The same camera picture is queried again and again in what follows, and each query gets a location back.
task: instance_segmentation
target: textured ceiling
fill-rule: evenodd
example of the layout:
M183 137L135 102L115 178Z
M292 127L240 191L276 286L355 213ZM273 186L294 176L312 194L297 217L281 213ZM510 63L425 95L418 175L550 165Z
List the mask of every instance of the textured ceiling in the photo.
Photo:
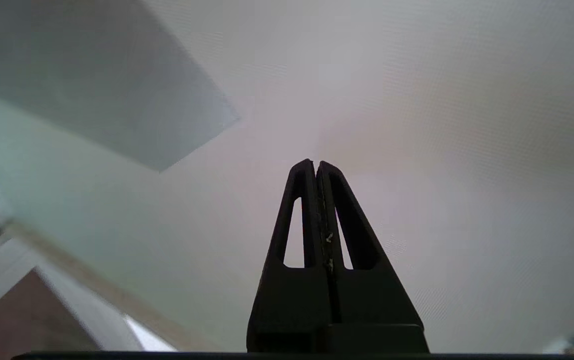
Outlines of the textured ceiling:
M574 2L148 0L241 121L158 173L0 103L0 187L228 351L282 187L342 169L435 352L574 327Z

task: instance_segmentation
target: white ceiling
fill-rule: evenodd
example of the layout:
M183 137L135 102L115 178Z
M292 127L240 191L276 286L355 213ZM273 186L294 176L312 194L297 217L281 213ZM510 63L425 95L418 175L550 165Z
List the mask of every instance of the white ceiling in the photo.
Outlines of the white ceiling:
M241 121L162 173L0 102L16 216L245 349L289 168L339 167L434 352L574 326L574 2L146 3Z

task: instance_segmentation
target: brown wall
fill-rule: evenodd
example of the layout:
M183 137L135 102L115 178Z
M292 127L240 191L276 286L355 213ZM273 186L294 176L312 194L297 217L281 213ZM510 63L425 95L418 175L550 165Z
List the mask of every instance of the brown wall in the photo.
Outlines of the brown wall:
M32 270L0 299L0 360L39 350L99 347Z

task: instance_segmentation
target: white wall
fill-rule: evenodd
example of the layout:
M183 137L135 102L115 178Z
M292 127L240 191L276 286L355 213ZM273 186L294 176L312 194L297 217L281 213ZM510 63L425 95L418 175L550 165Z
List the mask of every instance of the white wall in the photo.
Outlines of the white wall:
M574 326L574 2L149 4L242 121L156 173L0 102L21 221L239 351L289 167L327 160L432 351Z

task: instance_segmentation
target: wooden edge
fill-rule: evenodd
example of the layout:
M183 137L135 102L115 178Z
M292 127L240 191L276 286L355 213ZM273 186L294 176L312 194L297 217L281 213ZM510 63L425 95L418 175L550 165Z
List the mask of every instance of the wooden edge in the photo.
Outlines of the wooden edge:
M31 228L11 221L4 229L7 237L17 237L33 247L57 268L72 276L91 291L97 293L121 312L140 322L156 335L181 351L219 351L215 344L206 341L183 326L166 319L150 306L136 299L129 292L120 289L104 279L72 255L58 248L52 241Z

